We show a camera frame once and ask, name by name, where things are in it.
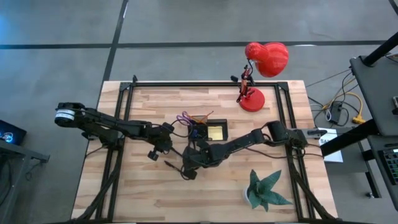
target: green leaves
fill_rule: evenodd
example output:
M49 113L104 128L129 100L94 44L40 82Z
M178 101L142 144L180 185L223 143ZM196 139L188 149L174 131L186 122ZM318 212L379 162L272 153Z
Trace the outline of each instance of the green leaves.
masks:
M279 180L281 172L282 172L281 170L277 171L277 172L269 175L268 177L262 179L260 181L259 188L261 188L263 190L263 192L270 191L274 187L276 182Z
M268 212L268 204L273 205L290 205L290 201L286 200L280 194L271 191L279 180L281 170L271 174L270 176L259 180L256 172L251 170L250 172L250 185L248 188L249 201L252 208L256 208L259 205L264 207L264 210Z
M286 200L283 196L280 194L273 192L273 191L268 191L266 194L260 195L260 198L263 201L266 201L270 204L273 205L291 205L292 202Z
M256 172L254 170L251 170L250 172L250 185L249 185L249 192L251 190L255 190L256 189L256 184L260 181L260 179L258 178Z
M262 201L260 205L262 205L266 212L268 212L268 202Z
M261 203L261 198L256 195L256 193L251 190L249 191L249 201L251 204L251 208L256 208Z

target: yellow cable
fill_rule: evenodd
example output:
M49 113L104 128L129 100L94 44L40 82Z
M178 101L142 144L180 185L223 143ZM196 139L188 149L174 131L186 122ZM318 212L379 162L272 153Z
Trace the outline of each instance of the yellow cable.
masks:
M344 86L350 84L350 83L351 83L352 81L354 81L355 79L356 79L356 78L353 77L352 79L348 80L348 81L344 84ZM337 95L338 95L339 92L343 89L343 87L341 87L341 88L337 91L337 93L335 94L335 96L334 96L333 99L337 98Z
M362 116L363 103L362 103L361 97L359 97L357 94L352 93L352 92L347 92L346 94L347 94L347 95L351 95L351 96L355 96L355 97L359 100L359 102L361 103L361 108L359 109L358 115L361 115L361 116ZM332 102L334 102L337 98L339 98L339 97L341 97L341 96L343 96L343 95L344 95L344 93L342 93L342 94L336 96L336 97L335 97L334 99L332 99L328 104L326 104L325 106L323 106L322 109L324 110L324 109L328 108L329 105L330 105Z

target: desk lamp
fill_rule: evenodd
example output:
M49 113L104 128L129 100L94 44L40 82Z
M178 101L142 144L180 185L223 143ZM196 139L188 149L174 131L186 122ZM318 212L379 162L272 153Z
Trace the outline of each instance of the desk lamp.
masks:
M244 53L248 58L248 65L244 67L241 75L241 85L239 86L239 97L237 103L246 111L256 112L261 110L265 103L265 97L257 88L248 88L247 81L250 81L252 86L255 85L253 77L252 62L255 63L257 70L263 77L274 77L278 75L287 65L289 59L289 52L287 47L282 43L271 42L268 44L260 44L257 42L249 43ZM231 76L231 80L238 82L238 77Z

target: gray floor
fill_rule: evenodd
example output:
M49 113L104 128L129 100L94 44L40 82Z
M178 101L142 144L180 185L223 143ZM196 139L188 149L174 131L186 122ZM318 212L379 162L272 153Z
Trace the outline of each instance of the gray floor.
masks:
M1 1L0 44L109 44L121 4ZM130 0L119 42L385 40L397 31L397 22L388 0ZM351 57L376 47L289 47L287 68L273 79L313 83L346 70ZM24 184L14 223L70 217L87 142L79 130L53 123L54 108L60 101L95 107L108 54L109 49L0 50L0 119L28 131L27 147L51 154L50 162ZM118 49L110 80L130 80L133 75L139 80L227 80L241 73L244 61L244 47ZM311 86L308 94L326 103L343 77ZM264 79L258 73L254 78ZM347 102L359 107L355 98L348 96ZM363 116L371 118L366 107ZM317 124L329 127L321 117ZM363 196L369 191L364 174L329 173L340 218L373 223L398 219L372 166L380 199Z

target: electronic device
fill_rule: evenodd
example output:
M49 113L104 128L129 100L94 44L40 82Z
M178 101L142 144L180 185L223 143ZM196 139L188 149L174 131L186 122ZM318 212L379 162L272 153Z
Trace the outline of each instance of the electronic device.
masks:
M20 146L25 135L25 130L0 120L0 140Z
M228 139L227 120L208 119L206 123L188 126L188 133L191 133L189 140L226 141Z
M398 149L386 149L379 153L391 184L398 185Z
M341 109L343 107L343 103L333 102L330 106L330 120L329 122L333 124L338 124L341 116Z

